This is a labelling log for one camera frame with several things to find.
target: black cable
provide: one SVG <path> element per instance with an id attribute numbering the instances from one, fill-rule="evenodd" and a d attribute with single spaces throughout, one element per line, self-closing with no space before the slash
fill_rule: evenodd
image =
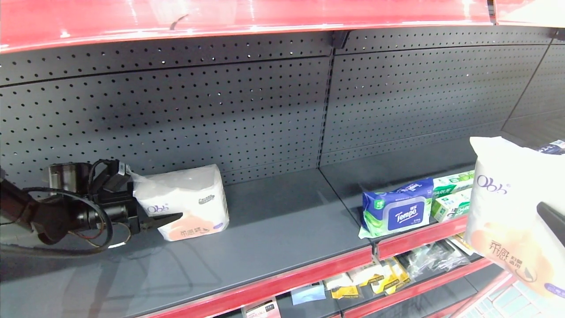
<path id="1" fill-rule="evenodd" d="M 41 247 L 23 247 L 17 245 L 10 245 L 10 244 L 0 244 L 0 251 L 6 253 L 17 253 L 20 255 L 26 256 L 35 256 L 35 257 L 52 257 L 52 258 L 69 258 L 69 257 L 84 257 L 84 256 L 91 256 L 98 254 L 100 252 L 105 251 L 112 241 L 112 237 L 114 236 L 114 228 L 112 227 L 112 221 L 110 217 L 97 204 L 83 197 L 80 197 L 74 194 L 71 191 L 60 190 L 60 189 L 53 189 L 53 188 L 44 188 L 44 187 L 33 187 L 33 188 L 25 188 L 22 189 L 24 192 L 55 192 L 61 195 L 69 196 L 75 200 L 82 201 L 83 203 L 87 204 L 91 208 L 96 211 L 96 213 L 100 216 L 103 222 L 106 223 L 106 240 L 102 245 L 96 248 L 91 248 L 89 250 L 58 250 L 54 248 L 41 248 Z"/>
<path id="2" fill-rule="evenodd" d="M 17 220 L 20 219 L 21 216 L 19 216 L 17 219 L 13 220 L 12 222 L 6 222 L 6 223 L 0 223 L 0 226 L 2 225 L 10 225 L 10 224 L 14 224 Z"/>
<path id="3" fill-rule="evenodd" d="M 104 159 L 100 159 L 100 160 L 96 160 L 96 162 L 94 162 L 92 164 L 92 167 L 90 168 L 90 171 L 88 172 L 88 183 L 86 184 L 86 194 L 88 194 L 88 198 L 92 201 L 92 194 L 90 193 L 90 187 L 92 186 L 92 182 L 94 179 L 94 173 L 96 172 L 96 166 L 99 164 L 107 164 L 109 163 L 110 160 L 104 160 Z"/>

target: white tissue package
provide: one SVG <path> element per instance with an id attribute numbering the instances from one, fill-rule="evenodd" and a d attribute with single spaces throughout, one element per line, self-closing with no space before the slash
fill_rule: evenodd
<path id="1" fill-rule="evenodd" d="M 218 166 L 173 171 L 142 177 L 132 174 L 133 196 L 148 216 L 183 213 L 159 232 L 174 241 L 224 230 L 229 223 Z"/>
<path id="2" fill-rule="evenodd" d="M 565 156 L 501 137 L 471 137 L 477 153 L 465 240 L 548 299 L 565 303 L 565 247 L 538 214 L 565 214 Z"/>

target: plastic packaging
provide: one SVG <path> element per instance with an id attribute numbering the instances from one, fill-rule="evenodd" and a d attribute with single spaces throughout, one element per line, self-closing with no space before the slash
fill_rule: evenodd
<path id="1" fill-rule="evenodd" d="M 556 140 L 552 143 L 543 145 L 536 149 L 538 152 L 548 153 L 548 154 L 565 154 L 565 141 Z"/>
<path id="2" fill-rule="evenodd" d="M 432 203 L 432 217 L 438 222 L 443 222 L 467 214 L 469 212 L 472 190 L 469 188 L 434 200 Z"/>
<path id="3" fill-rule="evenodd" d="M 408 254 L 406 260 L 406 270 L 411 277 L 418 277 L 428 269 L 446 272 L 469 264 L 469 259 L 446 240 L 416 248 Z"/>
<path id="4" fill-rule="evenodd" d="M 326 290 L 332 290 L 343 286 L 352 286 L 353 281 L 347 273 L 341 273 L 324 280 Z"/>
<path id="5" fill-rule="evenodd" d="M 449 242 L 453 245 L 457 246 L 460 250 L 462 250 L 465 254 L 471 256 L 475 254 L 475 249 L 465 241 L 465 232 L 459 233 L 457 235 L 453 235 L 452 237 L 447 238 Z"/>
<path id="6" fill-rule="evenodd" d="M 371 283 L 373 293 L 386 293 L 390 295 L 411 282 L 410 275 L 396 257 L 390 257 L 384 261 L 380 261 L 380 264 L 383 269 L 384 278 Z"/>
<path id="7" fill-rule="evenodd" d="M 398 278 L 397 284 L 391 286 L 389 288 L 385 288 L 385 293 L 387 295 L 394 294 L 400 289 L 404 288 L 405 286 L 409 285 L 412 282 L 412 279 L 408 272 L 404 269 L 402 264 L 398 261 L 396 257 L 391 257 L 386 259 L 385 262 L 390 266 L 394 275 Z"/>
<path id="8" fill-rule="evenodd" d="M 565 247 L 538 211 L 545 204 L 564 217 L 565 156 L 501 137 L 471 137 L 471 145 L 478 158 L 465 240 L 538 294 L 565 298 Z"/>
<path id="9" fill-rule="evenodd" d="M 433 180 L 433 198 L 443 197 L 473 187 L 475 171 L 447 175 Z"/>
<path id="10" fill-rule="evenodd" d="M 159 228 L 165 240 L 217 233 L 228 226 L 228 207 L 218 166 L 146 177 L 132 174 L 132 178 L 133 196 L 147 215 L 183 213 L 179 220 Z"/>
<path id="11" fill-rule="evenodd" d="M 469 259 L 448 240 L 438 241 L 434 243 L 434 247 L 441 248 L 443 251 L 438 253 L 438 255 L 442 256 L 430 267 L 431 270 L 448 272 L 456 267 L 470 263 Z"/>
<path id="12" fill-rule="evenodd" d="M 333 299 L 342 298 L 363 298 L 363 294 L 359 292 L 359 287 L 357 286 L 343 286 L 339 288 L 332 289 Z"/>
<path id="13" fill-rule="evenodd" d="M 363 193 L 360 238 L 375 238 L 429 224 L 433 179 L 423 179 L 391 192 Z"/>
<path id="14" fill-rule="evenodd" d="M 296 306 L 314 300 L 325 299 L 323 282 L 316 282 L 307 286 L 299 287 L 290 291 L 292 305 Z"/>
<path id="15" fill-rule="evenodd" d="M 431 247 L 432 244 L 418 247 L 410 251 L 406 256 L 406 260 L 408 261 L 406 270 L 411 277 L 420 276 L 425 269 L 429 268 L 439 257 L 443 256 L 443 254 L 434 255 Z"/>
<path id="16" fill-rule="evenodd" d="M 279 304 L 275 297 L 267 301 L 251 304 L 241 309 L 245 318 L 281 318 Z"/>
<path id="17" fill-rule="evenodd" d="M 350 270 L 347 272 L 347 275 L 351 278 L 353 285 L 360 285 L 368 282 L 370 279 L 374 278 L 375 275 L 381 275 L 382 271 L 381 264 L 373 255 L 372 263 Z"/>

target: product on lower shelf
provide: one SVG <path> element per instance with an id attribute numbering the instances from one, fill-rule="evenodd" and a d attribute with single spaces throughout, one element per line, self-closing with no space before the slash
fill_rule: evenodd
<path id="1" fill-rule="evenodd" d="M 368 265 L 350 270 L 349 272 L 347 272 L 347 274 L 351 278 L 353 285 L 361 285 L 367 283 L 375 276 L 382 276 L 382 271 L 383 268 L 380 262 L 373 255 L 373 262 Z"/>
<path id="2" fill-rule="evenodd" d="M 472 190 L 471 188 L 465 189 L 434 200 L 432 217 L 438 222 L 443 222 L 467 214 Z"/>
<path id="3" fill-rule="evenodd" d="M 390 268 L 392 269 L 392 272 L 396 275 L 396 277 L 399 280 L 398 284 L 385 289 L 385 293 L 387 295 L 390 295 L 390 294 L 396 293 L 398 290 L 409 285 L 412 282 L 412 279 L 410 278 L 410 275 L 404 269 L 402 264 L 400 264 L 400 262 L 398 261 L 398 259 L 396 257 L 391 257 L 389 259 L 386 259 L 385 261 L 390 266 Z"/>
<path id="4" fill-rule="evenodd" d="M 427 178 L 390 192 L 364 192 L 360 238 L 377 238 L 429 224 L 434 199 L 473 186 L 475 171 Z"/>
<path id="5" fill-rule="evenodd" d="M 159 227 L 165 240 L 195 238 L 223 231 L 229 223 L 220 170 L 216 165 L 140 176 L 132 173 L 133 196 L 148 216 L 182 213 Z"/>
<path id="6" fill-rule="evenodd" d="M 476 251 L 471 245 L 465 242 L 464 236 L 465 232 L 462 232 L 457 235 L 453 235 L 452 237 L 448 238 L 448 240 L 453 245 L 459 247 L 459 249 L 462 250 L 465 254 L 471 256 L 476 253 Z"/>
<path id="7" fill-rule="evenodd" d="M 347 273 L 341 273 L 324 279 L 324 285 L 326 290 L 332 290 L 342 286 L 351 286 L 353 285 L 353 281 Z"/>
<path id="8" fill-rule="evenodd" d="M 275 297 L 267 301 L 245 306 L 241 309 L 246 318 L 281 318 L 279 305 Z"/>
<path id="9" fill-rule="evenodd" d="M 410 283 L 410 275 L 408 275 L 396 257 L 381 261 L 381 265 L 384 278 L 378 282 L 371 283 L 373 293 L 380 294 L 385 292 L 390 295 Z"/>
<path id="10" fill-rule="evenodd" d="M 332 289 L 332 298 L 363 298 L 363 294 L 359 292 L 359 287 L 357 286 L 343 286 Z"/>
<path id="11" fill-rule="evenodd" d="M 292 305 L 325 299 L 324 282 L 316 282 L 290 291 Z"/>
<path id="12" fill-rule="evenodd" d="M 406 256 L 407 271 L 411 277 L 420 276 L 425 270 L 450 271 L 469 264 L 469 259 L 446 240 L 418 247 Z"/>

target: blue wet wipes package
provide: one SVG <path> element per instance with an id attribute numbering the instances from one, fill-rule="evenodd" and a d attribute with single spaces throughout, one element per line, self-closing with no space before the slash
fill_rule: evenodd
<path id="1" fill-rule="evenodd" d="M 428 225 L 433 188 L 433 178 L 427 178 L 391 192 L 364 192 L 359 237 L 376 238 Z"/>
<path id="2" fill-rule="evenodd" d="M 548 154 L 565 154 L 565 141 L 556 140 L 536 149 L 538 152 Z"/>

